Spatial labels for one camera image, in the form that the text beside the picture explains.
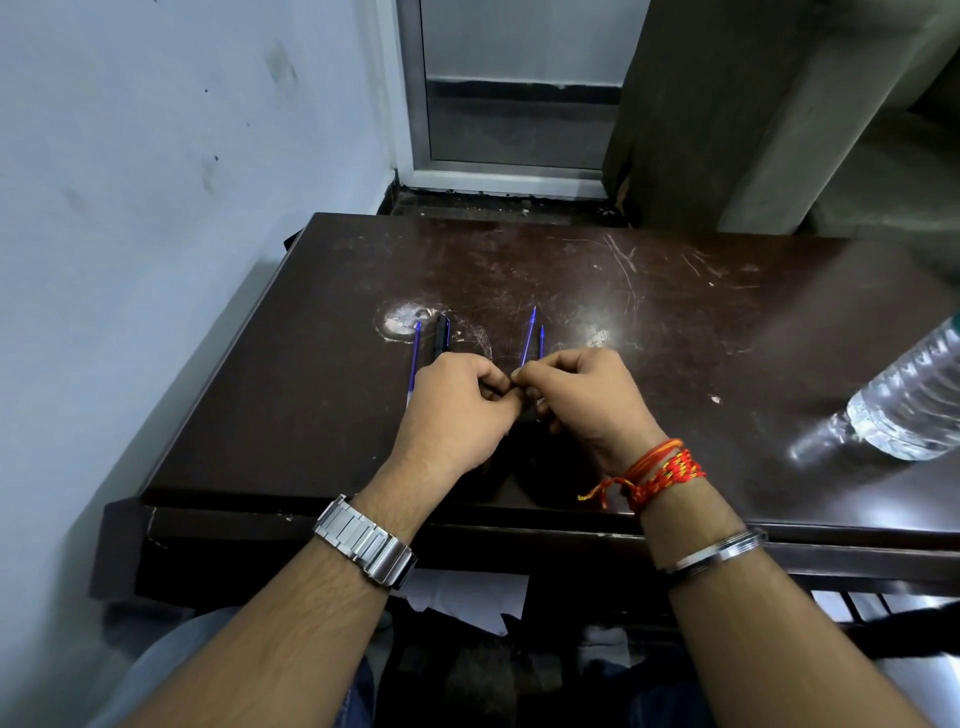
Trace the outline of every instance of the metal watch strap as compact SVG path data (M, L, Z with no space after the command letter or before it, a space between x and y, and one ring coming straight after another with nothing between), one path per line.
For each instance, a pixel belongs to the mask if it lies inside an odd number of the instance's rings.
M313 532L381 587L399 589L417 563L408 545L351 507L346 496L326 506Z
M759 528L748 528L746 531L730 536L721 542L701 548L689 556L678 561L672 567L660 569L659 574L667 589L675 587L680 582L696 573L706 571L715 564L736 558L763 546L767 541L767 532Z

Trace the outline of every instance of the left hand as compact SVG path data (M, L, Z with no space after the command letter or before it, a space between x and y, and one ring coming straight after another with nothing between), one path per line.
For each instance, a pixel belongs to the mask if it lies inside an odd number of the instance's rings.
M417 372L390 458L423 468L440 491L431 494L436 506L461 475L493 455L524 400L523 391L489 359L444 352Z

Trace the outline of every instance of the red thread bracelet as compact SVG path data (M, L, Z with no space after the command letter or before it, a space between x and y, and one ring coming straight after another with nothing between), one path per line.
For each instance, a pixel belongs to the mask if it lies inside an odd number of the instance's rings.
M651 468L659 463L670 451L680 448L681 451L669 458L660 469L652 475L646 482L636 485L642 481ZM704 477L707 473L693 459L688 449L684 449L682 440L667 440L647 452L643 457L637 460L626 472L624 477L610 477L601 482L585 496L577 496L578 500L590 500L600 497L601 505L607 507L607 489L618 483L620 493L627 498L631 510L639 515L643 507L656 494L666 490L671 485L677 483L686 483L695 477Z

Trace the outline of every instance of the black marker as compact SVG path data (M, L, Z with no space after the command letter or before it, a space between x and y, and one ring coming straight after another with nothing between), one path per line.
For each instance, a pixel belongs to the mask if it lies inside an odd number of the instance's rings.
M433 360L450 351L450 320L443 314L437 317L437 333L433 339Z

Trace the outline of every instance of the hand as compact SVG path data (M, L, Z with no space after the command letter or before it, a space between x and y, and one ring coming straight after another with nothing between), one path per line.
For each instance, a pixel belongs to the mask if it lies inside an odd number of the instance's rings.
M512 379L518 387L537 389L537 417L552 412L557 419L550 431L571 429L590 444L607 474L624 474L667 439L613 349L554 352L528 361Z
M417 372L391 460L416 464L436 483L432 508L461 475L493 455L523 402L522 390L489 359L444 352Z

